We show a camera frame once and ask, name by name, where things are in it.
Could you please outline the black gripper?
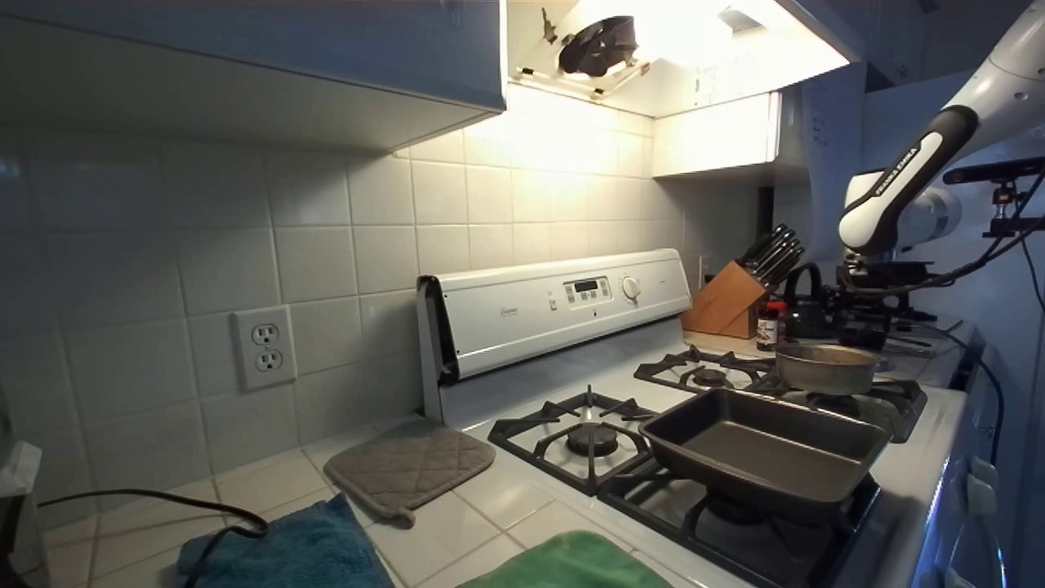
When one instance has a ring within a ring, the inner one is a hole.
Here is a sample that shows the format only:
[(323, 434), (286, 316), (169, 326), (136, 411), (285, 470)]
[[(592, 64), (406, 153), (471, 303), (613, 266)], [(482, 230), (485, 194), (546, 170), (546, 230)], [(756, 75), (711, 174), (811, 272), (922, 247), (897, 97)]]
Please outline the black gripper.
[(912, 295), (927, 280), (923, 262), (888, 262), (847, 251), (837, 268), (837, 340), (841, 348), (883, 350), (891, 326), (923, 320)]

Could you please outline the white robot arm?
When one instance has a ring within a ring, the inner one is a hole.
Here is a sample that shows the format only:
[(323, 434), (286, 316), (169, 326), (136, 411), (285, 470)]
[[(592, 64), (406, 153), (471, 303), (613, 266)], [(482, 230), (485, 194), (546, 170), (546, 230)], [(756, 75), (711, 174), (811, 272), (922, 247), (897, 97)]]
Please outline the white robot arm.
[[(908, 295), (950, 289), (985, 268), (1007, 247), (1038, 231), (1038, 218), (1022, 215), (1019, 177), (1038, 177), (1041, 159), (998, 159), (959, 168), (983, 148), (1011, 141), (1041, 125), (1045, 107), (1045, 0), (1029, 7), (998, 36), (981, 70), (941, 105), (915, 141), (879, 174), (848, 179), (837, 236), (841, 266), (837, 272), (838, 306), (832, 330), (841, 345), (879, 350), (897, 316), (908, 313)], [(923, 262), (897, 262), (902, 249), (943, 240), (957, 230), (957, 211), (931, 183), (993, 183), (1015, 213), (993, 218), (990, 249), (943, 275)]]

